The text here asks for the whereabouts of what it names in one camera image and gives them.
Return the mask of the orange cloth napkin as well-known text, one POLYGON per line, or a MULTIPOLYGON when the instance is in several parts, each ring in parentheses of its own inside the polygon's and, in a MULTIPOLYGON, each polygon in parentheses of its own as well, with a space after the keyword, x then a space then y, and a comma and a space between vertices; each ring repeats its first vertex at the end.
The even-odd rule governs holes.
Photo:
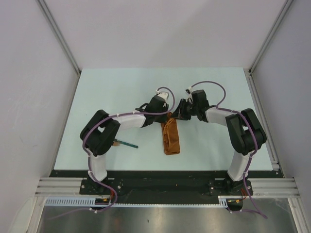
POLYGON ((180 143, 178 127, 172 113, 167 114, 167 122, 161 123, 164 153, 166 155, 176 155, 180 153, 180 143))

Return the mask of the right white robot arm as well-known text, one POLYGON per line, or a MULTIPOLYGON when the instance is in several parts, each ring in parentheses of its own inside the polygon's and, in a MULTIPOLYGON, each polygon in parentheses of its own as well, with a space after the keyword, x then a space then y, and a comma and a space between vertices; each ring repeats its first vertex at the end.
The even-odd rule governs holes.
POLYGON ((234 155, 224 189, 228 194, 235 195, 242 188, 240 181, 246 178, 252 157, 266 143, 266 133, 253 109, 239 112, 220 108, 209 104, 204 90, 187 89, 186 92, 188 98, 180 100, 172 118, 190 120, 194 116, 200 121, 227 127, 234 155))

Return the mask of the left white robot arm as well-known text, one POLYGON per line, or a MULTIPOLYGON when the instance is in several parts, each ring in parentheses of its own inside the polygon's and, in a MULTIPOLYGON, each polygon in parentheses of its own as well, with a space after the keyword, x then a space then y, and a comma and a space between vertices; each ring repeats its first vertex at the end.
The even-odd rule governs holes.
POLYGON ((107 190, 106 153, 113 145, 119 131, 147 127, 154 122, 164 123, 169 104, 169 93, 157 91, 149 103, 129 113, 109 115, 98 110, 80 133, 82 148, 88 155, 90 188, 97 194, 107 190))

